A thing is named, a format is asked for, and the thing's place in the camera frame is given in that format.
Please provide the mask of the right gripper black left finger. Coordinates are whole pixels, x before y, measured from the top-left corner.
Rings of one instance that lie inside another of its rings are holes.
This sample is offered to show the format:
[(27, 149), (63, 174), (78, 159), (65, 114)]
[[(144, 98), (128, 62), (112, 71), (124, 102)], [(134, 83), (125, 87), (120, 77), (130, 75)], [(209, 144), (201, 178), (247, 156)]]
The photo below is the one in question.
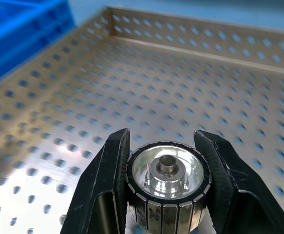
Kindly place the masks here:
[(109, 135), (79, 178), (60, 234), (125, 234), (128, 128)]

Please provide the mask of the perforated metal tray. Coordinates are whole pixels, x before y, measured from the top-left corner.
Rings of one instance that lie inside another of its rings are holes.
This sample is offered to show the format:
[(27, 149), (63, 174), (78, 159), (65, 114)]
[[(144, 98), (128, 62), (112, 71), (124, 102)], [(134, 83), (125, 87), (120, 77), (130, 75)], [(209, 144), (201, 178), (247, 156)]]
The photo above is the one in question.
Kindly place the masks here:
[(0, 234), (59, 234), (112, 133), (226, 138), (284, 210), (284, 31), (109, 7), (0, 81)]

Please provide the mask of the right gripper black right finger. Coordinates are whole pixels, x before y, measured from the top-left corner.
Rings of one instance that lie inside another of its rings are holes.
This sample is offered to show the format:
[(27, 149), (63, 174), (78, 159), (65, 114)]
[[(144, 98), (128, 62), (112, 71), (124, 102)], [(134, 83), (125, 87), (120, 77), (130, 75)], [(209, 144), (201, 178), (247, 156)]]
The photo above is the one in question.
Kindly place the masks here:
[(217, 234), (284, 234), (284, 211), (260, 176), (224, 138), (194, 132), (212, 173), (207, 207)]

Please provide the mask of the blue compartment tray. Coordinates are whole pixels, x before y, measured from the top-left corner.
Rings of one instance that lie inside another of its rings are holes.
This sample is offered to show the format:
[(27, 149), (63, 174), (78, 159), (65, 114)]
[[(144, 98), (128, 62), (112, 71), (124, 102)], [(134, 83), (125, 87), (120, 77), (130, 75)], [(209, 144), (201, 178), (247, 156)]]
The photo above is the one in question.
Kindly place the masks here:
[(68, 0), (0, 0), (0, 77), (74, 27)]

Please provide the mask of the metal cylinder part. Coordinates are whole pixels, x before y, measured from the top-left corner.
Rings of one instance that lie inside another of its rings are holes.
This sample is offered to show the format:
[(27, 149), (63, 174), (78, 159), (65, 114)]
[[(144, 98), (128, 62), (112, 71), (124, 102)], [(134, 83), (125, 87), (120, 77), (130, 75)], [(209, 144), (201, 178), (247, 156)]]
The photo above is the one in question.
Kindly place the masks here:
[(135, 150), (126, 168), (129, 210), (151, 234), (189, 234), (204, 217), (212, 183), (200, 152), (175, 141), (158, 141)]

